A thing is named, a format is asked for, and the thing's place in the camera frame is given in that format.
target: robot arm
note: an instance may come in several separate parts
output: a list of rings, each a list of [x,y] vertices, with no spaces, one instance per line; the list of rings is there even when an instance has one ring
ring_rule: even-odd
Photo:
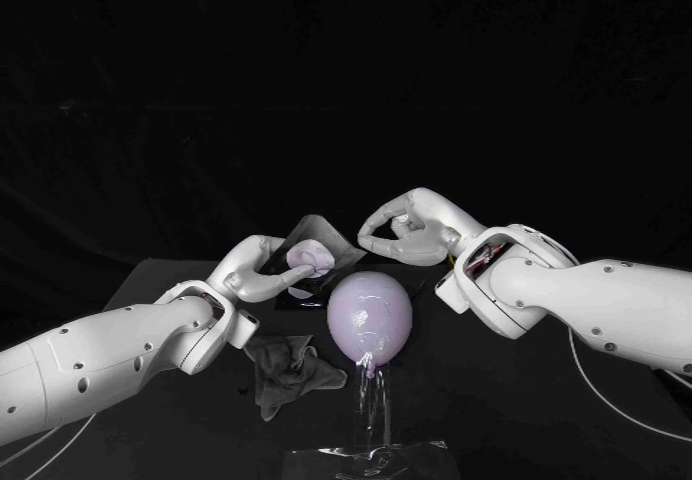
[[[485,229],[431,193],[412,190],[395,200],[397,208],[385,205],[363,225],[359,243],[411,265],[438,263],[447,253],[459,257],[436,287],[457,313],[472,309],[489,328],[512,339],[551,314],[596,350],[692,373],[692,273],[617,260],[580,265],[541,232],[518,224]],[[428,203],[421,206],[417,198]],[[415,228],[402,231],[395,219],[399,240],[372,237],[372,227],[401,215],[402,205]],[[436,212],[440,216],[431,219]],[[457,243],[446,245],[446,229],[459,232]],[[430,263],[420,261],[421,251],[434,252]]]
[[[226,342],[244,347],[260,323],[238,300],[271,298],[314,273],[309,265],[255,273],[283,241],[248,237],[206,282],[180,283],[153,305],[81,318],[0,352],[0,446],[115,405],[159,372],[199,373]]]

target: purple balloon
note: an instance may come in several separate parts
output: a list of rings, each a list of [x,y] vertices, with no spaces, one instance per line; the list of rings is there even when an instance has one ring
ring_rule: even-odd
[[[384,273],[358,272],[339,283],[327,306],[329,331],[342,352],[372,367],[399,353],[411,333],[412,308],[399,282]]]

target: black curtain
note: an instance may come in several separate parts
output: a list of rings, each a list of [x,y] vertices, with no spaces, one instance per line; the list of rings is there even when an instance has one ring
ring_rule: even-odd
[[[307,213],[355,241],[417,186],[583,260],[688,268],[689,4],[84,1],[4,18],[0,347],[97,313],[143,259],[221,259]]]

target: crumpled towel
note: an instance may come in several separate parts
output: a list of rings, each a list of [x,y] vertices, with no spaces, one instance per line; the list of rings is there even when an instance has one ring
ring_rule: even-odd
[[[268,422],[281,405],[293,402],[310,390],[339,389],[348,375],[317,358],[307,346],[313,335],[252,337],[244,350],[255,362],[255,405]]]

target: table surface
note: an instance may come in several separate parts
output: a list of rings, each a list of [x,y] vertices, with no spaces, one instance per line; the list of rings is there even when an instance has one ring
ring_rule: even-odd
[[[146,260],[105,310],[153,303],[215,262]],[[405,287],[414,327],[391,362],[392,440],[444,440],[463,478],[629,478],[692,472],[692,445],[629,422],[594,395],[578,372],[565,325],[547,317],[519,339],[496,335],[473,312],[456,314],[434,294],[448,267],[361,264]],[[340,390],[313,391],[264,422],[254,404],[254,363],[226,346],[195,376],[160,373],[144,390],[98,413],[72,446],[35,477],[48,479],[280,479],[284,452],[349,446],[355,364],[332,340],[326,310],[275,311],[244,304],[258,335],[314,335],[319,356],[349,373]],[[649,367],[577,345],[590,379],[640,421],[692,436],[692,425]],[[66,425],[4,469],[25,478],[85,424]],[[0,458],[40,435],[0,449]]]

